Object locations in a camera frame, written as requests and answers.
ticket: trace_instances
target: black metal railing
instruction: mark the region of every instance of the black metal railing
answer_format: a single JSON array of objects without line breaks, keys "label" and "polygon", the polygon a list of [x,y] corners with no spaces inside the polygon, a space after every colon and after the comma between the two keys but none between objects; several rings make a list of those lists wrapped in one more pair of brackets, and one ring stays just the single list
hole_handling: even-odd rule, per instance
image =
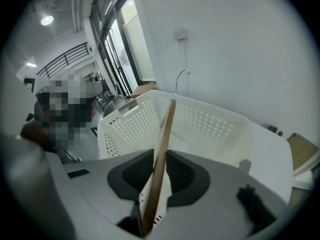
[{"label": "black metal railing", "polygon": [[87,56],[88,54],[87,42],[79,44],[49,62],[37,73],[37,75],[50,79],[69,64]]}]

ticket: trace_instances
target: hook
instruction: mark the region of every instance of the hook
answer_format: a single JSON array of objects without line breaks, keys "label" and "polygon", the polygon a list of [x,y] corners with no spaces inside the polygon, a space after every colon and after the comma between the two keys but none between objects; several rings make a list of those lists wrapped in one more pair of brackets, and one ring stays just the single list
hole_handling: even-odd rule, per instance
[{"label": "hook", "polygon": [[174,95],[173,95],[173,99],[176,98],[177,89],[178,89],[178,79],[179,79],[180,75],[181,75],[184,71],[186,71],[188,75],[191,74],[188,69],[184,69],[184,70],[182,70],[182,71],[180,72],[180,74],[178,75],[178,77],[176,78],[176,81],[175,81],[175,92],[174,92]]}]

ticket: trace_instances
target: wall outlet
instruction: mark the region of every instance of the wall outlet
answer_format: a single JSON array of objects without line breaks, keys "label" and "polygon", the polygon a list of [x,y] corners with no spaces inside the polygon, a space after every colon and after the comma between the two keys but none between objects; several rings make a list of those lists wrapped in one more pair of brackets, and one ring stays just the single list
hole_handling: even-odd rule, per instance
[{"label": "wall outlet", "polygon": [[184,26],[176,29],[173,31],[174,40],[180,41],[180,40],[187,40],[187,30]]}]

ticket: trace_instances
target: brown box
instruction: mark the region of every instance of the brown box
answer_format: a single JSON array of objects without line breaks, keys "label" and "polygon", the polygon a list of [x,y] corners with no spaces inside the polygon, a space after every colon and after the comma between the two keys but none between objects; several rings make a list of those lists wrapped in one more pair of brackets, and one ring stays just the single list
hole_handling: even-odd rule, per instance
[{"label": "brown box", "polygon": [[291,148],[293,170],[306,163],[319,150],[316,145],[297,133],[294,133],[288,142]]},{"label": "brown box", "polygon": [[139,97],[142,94],[145,94],[146,92],[149,92],[151,90],[156,90],[156,89],[157,89],[157,86],[154,83],[140,85],[133,91],[133,93],[131,94],[131,97],[134,99],[136,97]]}]

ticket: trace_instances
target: laundry basket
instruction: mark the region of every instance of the laundry basket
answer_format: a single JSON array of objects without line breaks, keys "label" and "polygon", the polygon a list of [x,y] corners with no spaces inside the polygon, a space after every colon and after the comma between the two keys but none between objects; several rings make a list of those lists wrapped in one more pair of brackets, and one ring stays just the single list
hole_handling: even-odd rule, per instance
[{"label": "laundry basket", "polygon": [[[103,118],[98,125],[100,158],[140,150],[157,151],[161,123],[172,97],[172,93],[151,90]],[[192,98],[177,95],[175,99],[168,149],[233,166],[251,159],[253,131],[247,118]],[[128,111],[133,104],[137,106]],[[140,194],[142,213],[151,179],[152,176]],[[169,176],[165,173],[154,225],[166,214],[167,199],[171,195]]]}]

